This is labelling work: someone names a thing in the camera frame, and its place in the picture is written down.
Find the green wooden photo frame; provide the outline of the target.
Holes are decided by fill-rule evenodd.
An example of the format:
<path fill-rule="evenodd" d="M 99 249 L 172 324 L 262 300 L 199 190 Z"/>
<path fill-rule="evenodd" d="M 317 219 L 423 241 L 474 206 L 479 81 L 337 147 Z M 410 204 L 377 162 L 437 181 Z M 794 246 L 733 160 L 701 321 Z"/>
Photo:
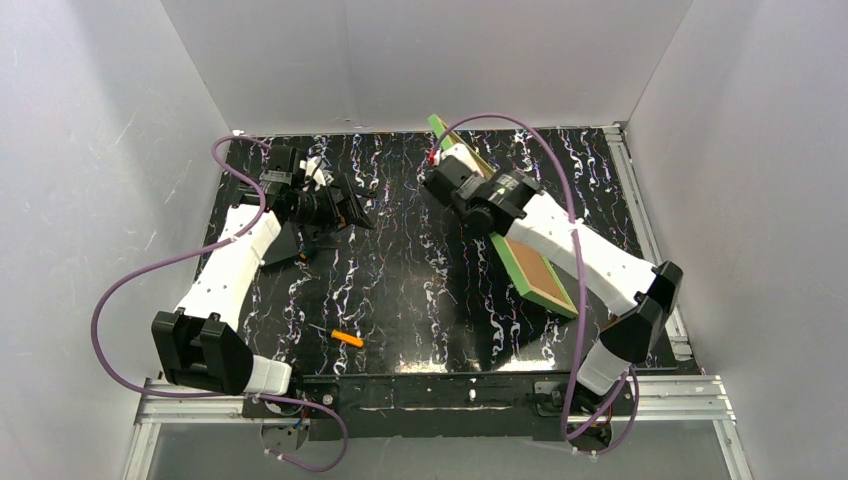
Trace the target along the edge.
<path fill-rule="evenodd" d="M 428 122 L 437 137 L 448 127 L 436 114 L 431 114 Z M 449 133 L 440 141 L 440 145 L 442 149 L 450 149 L 455 145 L 466 146 L 484 178 L 488 180 L 495 174 L 496 169 L 474 152 L 457 132 Z M 496 233 L 490 234 L 489 239 L 522 298 L 569 318 L 578 316 L 577 307 L 547 258 L 524 244 L 505 239 Z"/>

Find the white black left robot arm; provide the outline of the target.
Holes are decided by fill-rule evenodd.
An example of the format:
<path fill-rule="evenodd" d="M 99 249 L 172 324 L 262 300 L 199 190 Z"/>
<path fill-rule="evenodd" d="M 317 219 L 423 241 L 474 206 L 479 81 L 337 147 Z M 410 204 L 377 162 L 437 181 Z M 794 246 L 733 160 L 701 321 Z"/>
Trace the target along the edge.
<path fill-rule="evenodd" d="M 261 267 L 336 248 L 336 233 L 372 229 L 363 202 L 373 187 L 330 172 L 320 157 L 273 146 L 257 179 L 246 179 L 226 212 L 221 240 L 188 293 L 159 312 L 152 336 L 166 380 L 226 395 L 284 395 L 291 365 L 256 355 L 238 336 L 244 299 Z"/>

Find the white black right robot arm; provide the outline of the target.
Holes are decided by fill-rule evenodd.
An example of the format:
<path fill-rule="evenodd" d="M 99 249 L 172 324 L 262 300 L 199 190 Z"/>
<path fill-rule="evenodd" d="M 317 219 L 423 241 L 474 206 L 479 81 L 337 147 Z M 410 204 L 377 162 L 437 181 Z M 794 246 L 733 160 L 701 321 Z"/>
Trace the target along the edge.
<path fill-rule="evenodd" d="M 574 276 L 612 319 L 570 374 L 574 396 L 601 399 L 630 367 L 644 362 L 675 308 L 682 269 L 654 265 L 607 241 L 517 170 L 485 178 L 472 162 L 448 155 L 423 182 L 470 228 L 496 233 L 539 253 Z"/>

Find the orange handled screwdriver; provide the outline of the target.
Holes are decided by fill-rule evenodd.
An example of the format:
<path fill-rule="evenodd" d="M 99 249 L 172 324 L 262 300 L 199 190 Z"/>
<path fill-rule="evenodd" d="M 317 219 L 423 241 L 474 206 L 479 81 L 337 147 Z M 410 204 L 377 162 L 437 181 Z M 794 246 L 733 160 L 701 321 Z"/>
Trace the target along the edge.
<path fill-rule="evenodd" d="M 335 339 L 341 343 L 350 345 L 357 349 L 362 349 L 365 346 L 365 341 L 357 336 L 344 333 L 337 329 L 327 329 L 324 327 L 320 327 L 315 324 L 310 324 L 310 327 L 329 335 L 332 339 Z"/>

